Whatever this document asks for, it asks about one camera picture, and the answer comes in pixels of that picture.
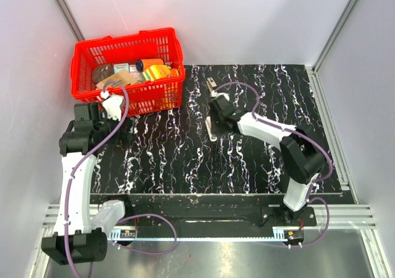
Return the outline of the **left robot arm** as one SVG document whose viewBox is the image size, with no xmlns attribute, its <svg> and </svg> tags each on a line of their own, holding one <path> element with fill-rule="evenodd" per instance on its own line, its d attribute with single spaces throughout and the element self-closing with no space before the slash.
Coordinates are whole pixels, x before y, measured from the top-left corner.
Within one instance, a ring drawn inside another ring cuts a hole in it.
<svg viewBox="0 0 395 278">
<path fill-rule="evenodd" d="M 98 150 L 119 142 L 124 105 L 122 96 L 101 104 L 76 104 L 74 119 L 59 140 L 63 175 L 60 206 L 52 236 L 42 239 L 41 249 L 61 266 L 71 261 L 102 261 L 116 224 L 125 226 L 133 220 L 134 212 L 124 196 L 105 201 L 95 216 L 89 209 Z"/>
</svg>

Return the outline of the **teal label small box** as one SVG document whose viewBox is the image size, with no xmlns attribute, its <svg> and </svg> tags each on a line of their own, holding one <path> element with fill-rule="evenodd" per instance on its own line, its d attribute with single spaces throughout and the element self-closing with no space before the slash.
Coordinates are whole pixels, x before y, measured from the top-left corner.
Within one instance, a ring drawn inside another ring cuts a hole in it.
<svg viewBox="0 0 395 278">
<path fill-rule="evenodd" d="M 122 70 L 126 70 L 129 72 L 129 63 L 119 63 L 119 64 L 114 64 L 113 69 L 115 73 L 119 73 Z"/>
</svg>

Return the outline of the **orange blue-capped bottle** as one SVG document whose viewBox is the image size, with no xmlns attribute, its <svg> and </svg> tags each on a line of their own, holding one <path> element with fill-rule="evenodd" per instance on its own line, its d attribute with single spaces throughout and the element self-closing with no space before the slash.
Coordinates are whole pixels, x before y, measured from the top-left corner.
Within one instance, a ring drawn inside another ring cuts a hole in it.
<svg viewBox="0 0 395 278">
<path fill-rule="evenodd" d="M 152 65 L 163 65 L 164 61 L 162 59 L 138 59 L 136 61 L 135 67 L 138 72 L 144 72 L 147 68 Z"/>
</svg>

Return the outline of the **brown cardboard package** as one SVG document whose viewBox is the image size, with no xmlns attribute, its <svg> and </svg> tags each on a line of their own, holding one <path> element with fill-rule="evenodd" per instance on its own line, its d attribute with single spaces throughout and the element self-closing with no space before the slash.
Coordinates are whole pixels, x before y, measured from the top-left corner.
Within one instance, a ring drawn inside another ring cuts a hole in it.
<svg viewBox="0 0 395 278">
<path fill-rule="evenodd" d="M 118 82 L 123 86 L 127 85 L 134 85 L 138 83 L 138 80 L 136 77 L 134 77 L 131 73 L 127 72 L 126 70 L 122 70 L 119 73 L 115 73 L 112 76 L 106 78 L 105 80 L 101 81 L 96 85 L 97 89 L 103 89 L 104 85 L 106 83 L 109 83 L 110 81 Z"/>
</svg>

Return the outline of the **dark round pouch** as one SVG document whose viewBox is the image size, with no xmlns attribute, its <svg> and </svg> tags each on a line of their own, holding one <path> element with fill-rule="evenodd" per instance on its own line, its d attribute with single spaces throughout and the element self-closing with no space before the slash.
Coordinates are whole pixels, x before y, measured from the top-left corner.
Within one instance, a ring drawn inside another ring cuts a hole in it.
<svg viewBox="0 0 395 278">
<path fill-rule="evenodd" d="M 112 76 L 114 74 L 114 65 L 113 64 L 103 64 L 97 66 L 92 73 L 92 81 L 95 85 L 105 80 L 106 78 Z"/>
</svg>

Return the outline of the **yellow green box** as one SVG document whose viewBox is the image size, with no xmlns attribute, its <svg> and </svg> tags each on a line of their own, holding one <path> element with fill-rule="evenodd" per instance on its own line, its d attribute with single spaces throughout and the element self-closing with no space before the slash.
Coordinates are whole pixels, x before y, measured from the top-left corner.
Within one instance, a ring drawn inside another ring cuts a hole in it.
<svg viewBox="0 0 395 278">
<path fill-rule="evenodd" d="M 153 82 L 171 75 L 171 68 L 164 64 L 151 65 L 142 72 L 146 81 Z"/>
</svg>

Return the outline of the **red plastic basket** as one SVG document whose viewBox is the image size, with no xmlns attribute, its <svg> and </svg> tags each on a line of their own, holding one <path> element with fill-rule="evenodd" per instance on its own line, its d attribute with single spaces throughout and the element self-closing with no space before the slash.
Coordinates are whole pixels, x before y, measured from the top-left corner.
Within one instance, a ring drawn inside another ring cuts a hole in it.
<svg viewBox="0 0 395 278">
<path fill-rule="evenodd" d="M 180 107 L 185 76 L 173 28 L 107 36 L 75 45 L 71 94 L 83 102 L 103 101 L 104 84 L 119 81 L 129 95 L 128 114 L 135 116 Z"/>
</svg>

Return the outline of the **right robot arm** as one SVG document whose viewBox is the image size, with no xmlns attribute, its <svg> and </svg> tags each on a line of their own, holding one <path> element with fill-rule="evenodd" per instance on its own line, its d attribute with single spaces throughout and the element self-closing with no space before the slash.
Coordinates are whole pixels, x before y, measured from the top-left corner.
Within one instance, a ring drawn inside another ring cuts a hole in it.
<svg viewBox="0 0 395 278">
<path fill-rule="evenodd" d="M 262 117 L 245 109 L 238 109 L 226 93 L 211 93 L 209 115 L 205 120 L 212 142 L 219 135 L 238 133 L 253 137 L 278 149 L 289 176 L 283 198 L 281 220 L 294 226 L 303 218 L 302 210 L 308 203 L 314 180 L 330 163 L 328 153 L 315 141 L 314 129 L 305 124 L 286 125 Z"/>
</svg>

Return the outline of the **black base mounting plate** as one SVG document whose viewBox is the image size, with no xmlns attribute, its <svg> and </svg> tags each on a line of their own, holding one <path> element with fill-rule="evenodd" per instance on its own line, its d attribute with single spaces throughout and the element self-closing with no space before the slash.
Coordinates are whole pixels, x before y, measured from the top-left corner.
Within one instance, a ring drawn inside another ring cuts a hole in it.
<svg viewBox="0 0 395 278">
<path fill-rule="evenodd" d="M 159 214 L 174 226 L 171 229 L 159 219 L 142 217 L 139 238 L 264 239 L 275 237 L 274 228 L 317 225 L 311 207 L 283 213 L 281 195 L 91 195 L 91 204 L 96 206 L 107 200 L 126 200 L 129 214 Z"/>
</svg>

